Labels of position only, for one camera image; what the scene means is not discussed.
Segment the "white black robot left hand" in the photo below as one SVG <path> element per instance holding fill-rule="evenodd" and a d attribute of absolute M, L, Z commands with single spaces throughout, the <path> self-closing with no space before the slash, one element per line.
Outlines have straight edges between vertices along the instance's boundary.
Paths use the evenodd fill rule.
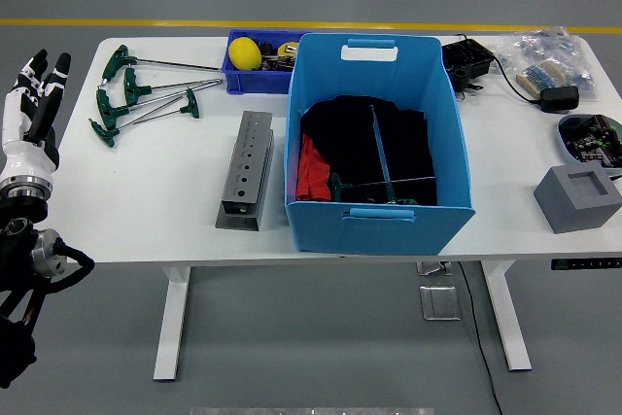
<path fill-rule="evenodd" d="M 57 169 L 59 155 L 53 123 L 70 66 L 71 55 L 64 52 L 48 71 L 48 52 L 41 50 L 18 72 L 4 101 L 4 178 L 25 175 L 48 178 Z"/>

